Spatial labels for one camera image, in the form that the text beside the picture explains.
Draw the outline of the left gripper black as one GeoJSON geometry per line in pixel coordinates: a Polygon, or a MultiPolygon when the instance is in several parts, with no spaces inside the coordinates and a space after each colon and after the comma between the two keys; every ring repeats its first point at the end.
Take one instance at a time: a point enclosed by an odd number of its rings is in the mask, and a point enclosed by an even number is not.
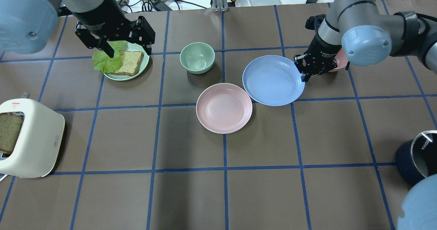
{"type": "Polygon", "coordinates": [[[147,55],[152,54],[156,33],[145,17],[128,20],[116,0],[99,0],[94,8],[74,12],[78,23],[75,34],[87,48],[104,51],[110,58],[114,49],[109,41],[127,41],[140,45],[147,55]]]}

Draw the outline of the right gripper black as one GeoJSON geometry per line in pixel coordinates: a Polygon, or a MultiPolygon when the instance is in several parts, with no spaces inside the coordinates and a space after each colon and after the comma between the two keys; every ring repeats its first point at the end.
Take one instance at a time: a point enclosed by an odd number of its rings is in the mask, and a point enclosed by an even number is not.
{"type": "MultiPolygon", "coordinates": [[[[325,25],[325,15],[311,16],[307,19],[305,28],[315,31],[308,49],[302,55],[294,55],[294,63],[297,70],[302,74],[302,82],[307,83],[314,75],[322,75],[337,67],[334,57],[342,48],[340,45],[332,45],[325,42],[319,35],[319,29],[331,29],[329,23],[325,25]]],[[[349,69],[349,62],[344,68],[349,69]]]]}

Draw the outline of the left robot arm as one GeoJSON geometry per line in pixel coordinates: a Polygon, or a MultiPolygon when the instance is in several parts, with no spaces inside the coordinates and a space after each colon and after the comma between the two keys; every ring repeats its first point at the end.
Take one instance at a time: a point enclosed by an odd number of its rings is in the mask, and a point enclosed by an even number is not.
{"type": "Polygon", "coordinates": [[[87,48],[113,58],[109,42],[127,41],[151,54],[155,31],[143,16],[128,20],[116,0],[0,0],[1,50],[33,54],[44,49],[62,4],[78,19],[75,34],[87,48]]]}

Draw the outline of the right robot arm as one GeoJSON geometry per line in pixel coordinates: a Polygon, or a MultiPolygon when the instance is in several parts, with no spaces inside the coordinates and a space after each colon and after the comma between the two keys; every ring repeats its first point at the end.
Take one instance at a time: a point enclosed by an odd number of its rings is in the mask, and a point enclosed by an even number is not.
{"type": "Polygon", "coordinates": [[[375,65],[388,56],[415,56],[436,72],[436,18],[414,11],[380,14],[376,0],[334,0],[328,14],[310,17],[305,27],[315,36],[294,62],[302,74],[311,76],[337,68],[335,56],[346,54],[346,67],[375,65]]]}

